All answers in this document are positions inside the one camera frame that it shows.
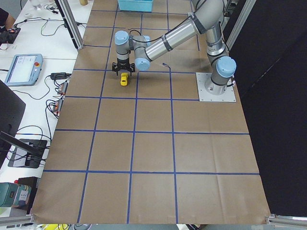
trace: blue joint cap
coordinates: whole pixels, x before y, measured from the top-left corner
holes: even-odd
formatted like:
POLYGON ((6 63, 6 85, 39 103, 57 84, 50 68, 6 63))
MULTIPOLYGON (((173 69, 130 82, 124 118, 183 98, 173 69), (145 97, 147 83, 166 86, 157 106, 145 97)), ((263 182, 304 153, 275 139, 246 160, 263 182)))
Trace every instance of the blue joint cap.
POLYGON ((231 57, 223 56, 217 61, 216 70, 223 78, 230 78, 235 73, 236 62, 231 57))
POLYGON ((150 67, 150 62, 147 59, 139 57, 135 59, 135 67, 143 71, 148 70, 150 67))
POLYGON ((129 34, 126 31, 117 31, 115 33, 115 44, 122 45, 125 44, 129 40, 129 34))
POLYGON ((147 44, 147 46, 150 46, 150 37, 149 36, 147 36, 147 35, 143 35, 143 37, 145 38, 145 40, 146 41, 148 41, 146 44, 147 44))

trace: tablet screen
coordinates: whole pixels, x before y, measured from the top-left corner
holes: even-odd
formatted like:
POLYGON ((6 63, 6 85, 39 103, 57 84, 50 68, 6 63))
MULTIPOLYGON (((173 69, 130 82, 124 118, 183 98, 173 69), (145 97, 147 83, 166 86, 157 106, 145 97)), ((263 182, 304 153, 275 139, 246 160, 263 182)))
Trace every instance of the tablet screen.
POLYGON ((36 56, 18 56, 11 71, 9 82, 28 82, 35 60, 36 56))

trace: cardboard table surface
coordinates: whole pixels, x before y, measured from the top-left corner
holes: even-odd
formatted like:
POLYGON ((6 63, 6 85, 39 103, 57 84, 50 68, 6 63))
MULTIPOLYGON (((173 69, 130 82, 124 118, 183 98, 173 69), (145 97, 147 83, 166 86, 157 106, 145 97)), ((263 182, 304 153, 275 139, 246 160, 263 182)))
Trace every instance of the cardboard table surface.
POLYGON ((269 215, 236 88, 236 103, 198 100, 195 72, 211 71, 204 36, 126 87, 111 71, 116 31, 153 39, 192 11, 189 0, 153 4, 152 13, 122 12, 115 0, 95 0, 33 206, 37 223, 261 224, 269 215))

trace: person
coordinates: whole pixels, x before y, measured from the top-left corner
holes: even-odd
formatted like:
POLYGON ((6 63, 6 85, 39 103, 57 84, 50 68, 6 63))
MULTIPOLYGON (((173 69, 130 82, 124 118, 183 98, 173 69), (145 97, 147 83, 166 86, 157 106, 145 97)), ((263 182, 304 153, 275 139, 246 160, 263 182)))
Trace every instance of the person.
POLYGON ((5 10, 0 8, 0 32, 13 27, 15 19, 5 10))

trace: yellow toy car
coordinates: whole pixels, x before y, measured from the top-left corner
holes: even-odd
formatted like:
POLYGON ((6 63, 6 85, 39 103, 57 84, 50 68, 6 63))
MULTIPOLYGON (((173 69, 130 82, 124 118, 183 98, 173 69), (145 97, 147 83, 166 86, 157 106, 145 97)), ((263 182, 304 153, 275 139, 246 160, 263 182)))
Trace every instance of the yellow toy car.
POLYGON ((128 85, 128 73, 122 73, 120 78, 120 85, 127 86, 128 85))

